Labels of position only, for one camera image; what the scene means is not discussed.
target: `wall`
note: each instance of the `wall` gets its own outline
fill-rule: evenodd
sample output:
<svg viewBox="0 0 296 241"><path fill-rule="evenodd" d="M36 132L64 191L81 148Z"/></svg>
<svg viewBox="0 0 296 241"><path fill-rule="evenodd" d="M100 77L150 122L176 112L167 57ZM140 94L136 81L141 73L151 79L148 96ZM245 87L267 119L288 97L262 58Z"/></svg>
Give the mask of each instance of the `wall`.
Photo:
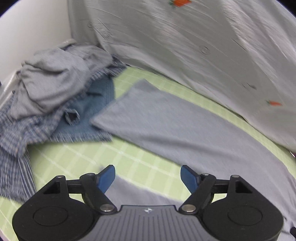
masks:
<svg viewBox="0 0 296 241"><path fill-rule="evenodd" d="M67 0L20 0L0 17L0 81L36 50L69 39Z"/></svg>

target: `blue plaid fabric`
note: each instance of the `blue plaid fabric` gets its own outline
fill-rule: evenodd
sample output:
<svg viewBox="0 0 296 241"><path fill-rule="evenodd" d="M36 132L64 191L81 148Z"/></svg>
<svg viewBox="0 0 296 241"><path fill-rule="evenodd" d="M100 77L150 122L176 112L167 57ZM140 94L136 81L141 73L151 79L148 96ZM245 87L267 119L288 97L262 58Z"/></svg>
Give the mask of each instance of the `blue plaid fabric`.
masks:
<svg viewBox="0 0 296 241"><path fill-rule="evenodd" d="M44 143L59 124L64 111L77 98L86 95L92 81L104 75L117 76L125 65L113 56L113 63L93 74L84 90L52 113L32 116L18 121L8 117L11 99L0 110L0 195L18 202L27 201L36 192L27 145Z"/></svg>

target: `green mattress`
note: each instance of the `green mattress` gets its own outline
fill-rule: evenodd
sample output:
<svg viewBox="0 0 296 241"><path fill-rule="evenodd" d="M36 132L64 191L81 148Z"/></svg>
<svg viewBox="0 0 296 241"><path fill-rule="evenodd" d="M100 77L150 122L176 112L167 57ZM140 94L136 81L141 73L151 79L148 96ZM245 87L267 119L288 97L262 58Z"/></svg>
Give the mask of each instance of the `green mattress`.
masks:
<svg viewBox="0 0 296 241"><path fill-rule="evenodd" d="M126 92L139 79L146 79L160 90L197 104L243 129L268 148L296 177L296 161L289 151L274 144L233 112L177 82L148 71L128 67L114 79L116 97ZM180 180L180 166L116 137L110 143L33 145L29 146L29 153L37 190L56 175L77 179L82 174L96 173L102 166L113 164L117 175L139 187L178 200L185 200L189 196L188 190ZM78 194L72 194L72 197L82 200ZM18 203L0 197L0 230L10 241L17 241L11 222L19 206Z"/></svg>

